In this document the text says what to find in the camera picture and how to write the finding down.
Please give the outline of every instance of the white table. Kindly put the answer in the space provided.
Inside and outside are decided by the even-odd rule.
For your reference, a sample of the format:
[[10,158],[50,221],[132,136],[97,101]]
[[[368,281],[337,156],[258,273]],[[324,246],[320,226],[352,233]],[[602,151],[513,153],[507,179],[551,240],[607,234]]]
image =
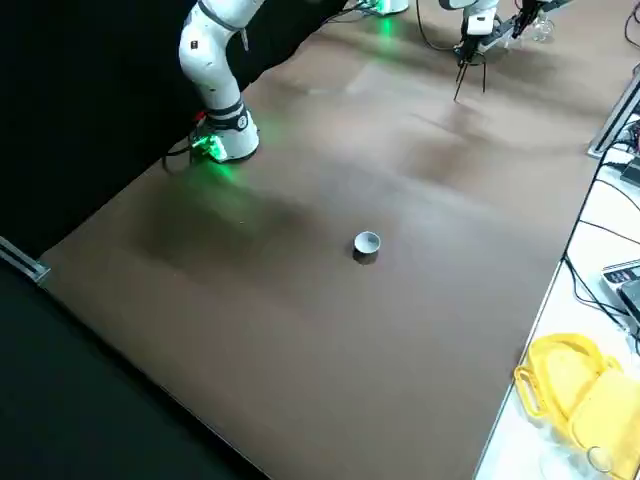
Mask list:
[[[603,162],[627,163],[631,156],[611,149]],[[611,168],[600,169],[597,178],[606,180],[640,205],[640,189],[619,179],[619,172]],[[617,233],[640,241],[640,211],[623,195],[608,185],[596,182],[590,190],[580,220],[609,228]],[[569,257],[583,280],[600,301],[615,304],[606,286],[600,280],[603,267],[640,258],[640,245],[619,238],[609,232],[590,225],[578,223],[568,249]],[[579,284],[578,293],[589,298],[588,292]],[[640,378],[640,357],[635,354],[631,338],[618,328],[601,311],[581,304],[573,293],[573,281],[569,267],[560,262],[551,280],[532,328],[530,342],[552,333],[580,333],[594,340],[601,351],[615,356],[626,373]],[[566,462],[568,475],[563,480],[585,478],[569,464],[562,449],[553,448],[549,429],[533,425],[523,408],[518,394],[509,387],[498,413],[494,429],[476,469],[477,480],[543,479],[541,464]]]

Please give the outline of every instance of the yellow plastic container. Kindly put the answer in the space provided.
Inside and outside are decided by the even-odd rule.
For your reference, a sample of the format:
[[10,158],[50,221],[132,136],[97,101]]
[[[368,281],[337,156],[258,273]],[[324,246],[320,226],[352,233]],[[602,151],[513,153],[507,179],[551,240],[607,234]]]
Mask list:
[[640,383],[605,371],[572,413],[569,431],[582,450],[607,452],[613,478],[633,480],[640,466]]
[[617,360],[582,335],[550,335],[531,344],[514,379],[528,415],[549,420],[585,452],[606,452],[611,477],[636,478],[640,383],[625,376]]
[[619,370],[620,365],[613,357],[603,357],[590,339],[556,334],[531,344],[527,365],[515,369],[514,380],[527,414],[548,418],[569,439],[569,416],[607,368]]

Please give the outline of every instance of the black cable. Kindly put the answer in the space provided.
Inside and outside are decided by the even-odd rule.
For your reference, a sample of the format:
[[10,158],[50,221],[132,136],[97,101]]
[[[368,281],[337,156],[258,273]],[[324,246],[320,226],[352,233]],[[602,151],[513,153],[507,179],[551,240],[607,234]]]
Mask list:
[[427,47],[429,47],[431,50],[435,50],[437,52],[452,52],[454,45],[450,46],[450,47],[442,47],[440,45],[436,45],[434,43],[431,43],[431,41],[429,41],[429,39],[427,38],[427,34],[424,33],[424,28],[422,27],[422,17],[420,15],[420,0],[416,0],[416,17],[418,18],[418,28],[420,29],[420,35],[422,36],[422,40],[424,40],[424,43],[427,45]]
[[174,150],[173,152],[167,152],[165,156],[177,157],[178,155],[182,155],[183,153],[186,153],[189,150],[191,150],[191,144],[187,145],[186,147],[180,148],[178,150]]
[[351,12],[362,12],[365,13],[366,15],[363,15],[360,18],[357,18],[355,21],[360,21],[363,18],[369,16],[369,15],[374,15],[373,13],[373,8],[375,8],[375,6],[378,4],[378,2],[375,3],[368,3],[365,0],[362,0],[358,3],[356,3],[353,7],[348,7],[348,8],[344,8],[342,10],[340,10],[338,13],[331,15],[330,17],[328,17],[327,19],[325,19],[324,22],[322,22],[322,24],[326,24],[326,23],[352,23],[353,21],[336,21],[336,18],[338,17],[342,17],[343,15],[346,15],[347,13],[351,13]]
[[584,223],[585,225],[590,225],[592,227],[599,228],[600,230],[604,230],[605,232],[609,232],[609,233],[615,235],[616,237],[623,238],[623,239],[625,239],[625,240],[627,240],[627,241],[629,241],[631,243],[635,243],[636,245],[640,245],[640,241],[634,240],[633,238],[630,238],[630,237],[627,237],[625,235],[622,235],[621,233],[618,233],[618,232],[616,232],[614,230],[611,230],[611,229],[609,229],[607,227],[603,227],[602,225],[598,225],[597,223],[587,222],[586,220],[578,220],[578,221],[580,223]]
[[605,304],[603,304],[600,300],[598,300],[598,298],[594,295],[593,291],[589,288],[589,286],[586,284],[586,282],[582,279],[582,277],[580,276],[580,274],[576,270],[576,268],[573,265],[573,262],[571,262],[571,259],[569,258],[568,254],[564,255],[564,261],[567,264],[567,266],[569,267],[569,270],[573,271],[573,273],[575,274],[576,278],[580,281],[580,283],[582,284],[584,289],[587,291],[589,296],[593,299],[594,303],[596,305],[598,305],[598,307],[600,307],[600,310],[602,310],[607,315],[607,317],[609,317],[609,319],[613,323],[615,323],[620,329],[622,329],[624,332],[627,332],[634,340],[637,340],[638,336],[633,334],[633,333],[631,333],[631,332],[629,332],[628,331],[628,327],[625,328],[625,326],[616,317],[614,317],[613,314],[609,310],[607,310],[607,307],[605,306]]
[[[576,297],[576,300],[578,300],[578,302],[580,302],[581,304],[587,306],[587,307],[591,307],[591,308],[595,308],[596,310],[602,310],[598,305],[597,302],[594,300],[589,300],[588,298],[583,298],[580,296],[580,294],[578,293],[578,280],[576,278],[576,273],[573,271],[573,269],[571,267],[569,267],[569,273],[571,274],[571,280],[573,282],[573,296]],[[602,303],[602,305],[605,308],[609,308],[611,310],[613,310],[615,312],[615,314],[617,315],[624,315],[624,316],[629,316],[629,314],[618,308],[615,307],[613,305],[609,305],[608,303]]]
[[624,22],[624,39],[636,48],[640,48],[640,45],[631,40],[631,38],[629,37],[629,23],[631,23],[631,19],[634,19],[636,24],[640,24],[640,18],[638,18],[638,9],[640,9],[640,2],[634,5],[631,13],[627,17],[627,20]]
[[604,183],[605,185],[613,188],[615,191],[617,191],[620,195],[622,195],[623,197],[625,197],[627,200],[629,200],[629,202],[635,207],[636,210],[638,210],[638,213],[640,213],[640,207],[638,206],[638,204],[636,202],[633,201],[633,199],[627,195],[626,193],[624,193],[621,189],[619,189],[618,187],[616,187],[613,183],[609,183],[606,180],[602,180],[600,178],[596,178],[595,181],[593,183]]

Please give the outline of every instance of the black backdrop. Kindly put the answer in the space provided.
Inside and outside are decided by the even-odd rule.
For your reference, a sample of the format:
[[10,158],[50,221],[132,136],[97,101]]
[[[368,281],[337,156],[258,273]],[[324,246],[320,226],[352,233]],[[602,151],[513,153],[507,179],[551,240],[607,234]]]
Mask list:
[[[10,0],[0,27],[0,235],[34,257],[184,137],[177,45],[194,0]],[[266,0],[228,57],[244,89],[345,0]]]

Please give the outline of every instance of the brown mat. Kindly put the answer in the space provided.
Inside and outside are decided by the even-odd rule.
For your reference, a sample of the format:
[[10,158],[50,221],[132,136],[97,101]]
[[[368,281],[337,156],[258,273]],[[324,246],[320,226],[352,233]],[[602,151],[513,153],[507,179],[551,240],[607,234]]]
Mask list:
[[248,92],[258,155],[152,168],[47,287],[274,478],[470,478],[632,67],[581,44],[627,5],[576,4],[460,105],[412,12],[323,30]]

